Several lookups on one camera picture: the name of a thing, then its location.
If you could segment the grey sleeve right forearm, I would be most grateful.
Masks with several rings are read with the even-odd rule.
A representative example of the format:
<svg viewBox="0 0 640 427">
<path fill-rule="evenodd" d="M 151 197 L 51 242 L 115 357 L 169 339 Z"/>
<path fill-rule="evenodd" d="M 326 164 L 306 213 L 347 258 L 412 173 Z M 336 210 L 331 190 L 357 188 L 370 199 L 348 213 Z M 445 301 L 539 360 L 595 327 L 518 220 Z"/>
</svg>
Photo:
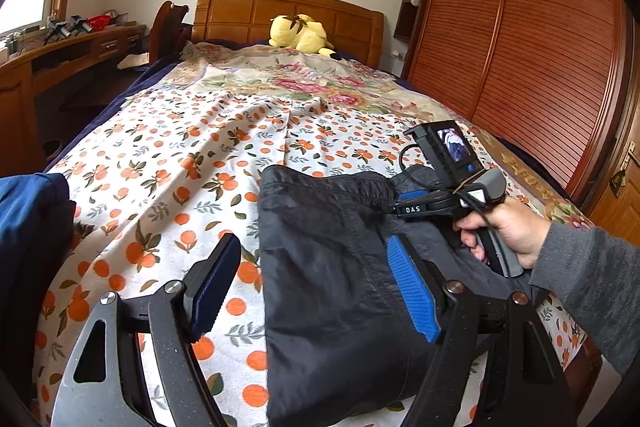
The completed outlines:
<svg viewBox="0 0 640 427">
<path fill-rule="evenodd" d="M 530 283 L 551 291 L 616 372 L 639 352 L 639 248 L 600 228 L 553 223 Z"/>
</svg>

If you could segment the person's right hand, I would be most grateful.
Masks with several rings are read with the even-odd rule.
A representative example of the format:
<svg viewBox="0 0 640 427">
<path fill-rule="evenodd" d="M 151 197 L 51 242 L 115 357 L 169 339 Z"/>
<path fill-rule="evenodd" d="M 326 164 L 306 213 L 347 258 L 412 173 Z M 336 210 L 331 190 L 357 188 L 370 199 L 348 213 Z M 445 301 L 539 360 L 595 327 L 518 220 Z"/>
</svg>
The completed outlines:
<svg viewBox="0 0 640 427">
<path fill-rule="evenodd" d="M 548 220 L 512 197 L 507 197 L 500 205 L 489 210 L 485 218 L 477 211 L 472 211 L 454 224 L 454 231 L 460 232 L 462 244 L 480 261 L 485 260 L 485 248 L 480 245 L 475 232 L 488 225 L 514 251 L 518 263 L 527 270 L 536 265 L 551 227 Z"/>
</svg>

